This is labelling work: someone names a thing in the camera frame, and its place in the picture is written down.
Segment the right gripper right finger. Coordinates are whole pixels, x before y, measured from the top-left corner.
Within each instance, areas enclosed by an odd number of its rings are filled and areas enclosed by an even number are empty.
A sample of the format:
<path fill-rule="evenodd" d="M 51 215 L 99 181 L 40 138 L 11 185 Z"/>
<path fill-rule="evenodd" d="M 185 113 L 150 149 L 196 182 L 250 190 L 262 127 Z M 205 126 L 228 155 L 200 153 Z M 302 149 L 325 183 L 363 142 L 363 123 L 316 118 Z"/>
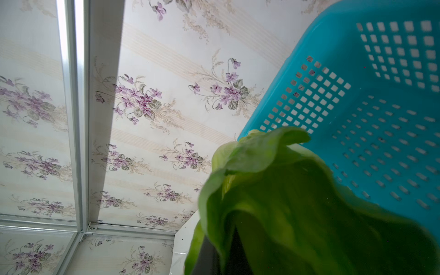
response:
<path fill-rule="evenodd" d="M 230 255 L 225 268 L 225 274 L 253 275 L 237 229 L 234 230 L 230 247 Z"/>

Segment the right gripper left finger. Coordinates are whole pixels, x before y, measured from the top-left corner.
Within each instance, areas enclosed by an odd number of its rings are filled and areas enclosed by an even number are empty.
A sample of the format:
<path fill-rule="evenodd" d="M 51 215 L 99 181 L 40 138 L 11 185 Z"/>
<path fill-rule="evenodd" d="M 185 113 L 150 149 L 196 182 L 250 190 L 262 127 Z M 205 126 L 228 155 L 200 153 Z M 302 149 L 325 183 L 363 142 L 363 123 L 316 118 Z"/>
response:
<path fill-rule="evenodd" d="M 221 275 L 219 255 L 207 237 L 203 240 L 191 275 Z"/>

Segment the green chinese cabbage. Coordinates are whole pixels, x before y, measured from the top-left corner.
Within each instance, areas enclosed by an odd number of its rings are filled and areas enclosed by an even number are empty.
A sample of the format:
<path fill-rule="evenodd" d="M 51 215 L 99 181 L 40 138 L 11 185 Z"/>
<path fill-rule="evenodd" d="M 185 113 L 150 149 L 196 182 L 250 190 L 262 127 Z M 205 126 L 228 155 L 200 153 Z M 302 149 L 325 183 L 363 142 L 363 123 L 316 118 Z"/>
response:
<path fill-rule="evenodd" d="M 207 237 L 225 275 L 237 229 L 254 275 L 439 274 L 433 235 L 338 184 L 309 140 L 296 127 L 253 130 L 216 150 L 184 273 Z"/>

